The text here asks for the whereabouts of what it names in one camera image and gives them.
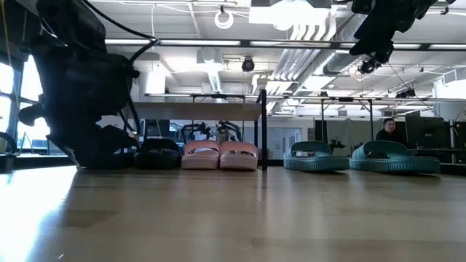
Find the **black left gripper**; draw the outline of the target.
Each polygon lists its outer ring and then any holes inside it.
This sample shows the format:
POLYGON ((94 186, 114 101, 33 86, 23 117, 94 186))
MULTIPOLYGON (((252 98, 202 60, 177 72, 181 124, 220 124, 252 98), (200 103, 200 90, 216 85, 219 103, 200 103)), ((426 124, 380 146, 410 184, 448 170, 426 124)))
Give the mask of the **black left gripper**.
POLYGON ((77 167, 99 168, 100 146, 134 146, 136 141, 118 127, 101 127, 103 116, 120 114, 133 104, 130 89, 138 76, 130 60, 104 51, 35 44, 31 55, 42 93, 23 108, 19 120, 28 126, 43 118, 47 138, 77 167))

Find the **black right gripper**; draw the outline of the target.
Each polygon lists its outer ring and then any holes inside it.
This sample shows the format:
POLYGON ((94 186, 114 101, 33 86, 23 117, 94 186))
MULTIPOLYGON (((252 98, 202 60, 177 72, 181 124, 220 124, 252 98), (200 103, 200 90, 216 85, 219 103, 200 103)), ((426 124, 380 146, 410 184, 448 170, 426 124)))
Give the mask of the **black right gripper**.
POLYGON ((387 63, 394 50, 396 31, 406 32, 416 19, 422 19, 436 0, 355 0, 355 14, 366 15, 355 32, 357 43, 349 53, 367 55, 387 63))

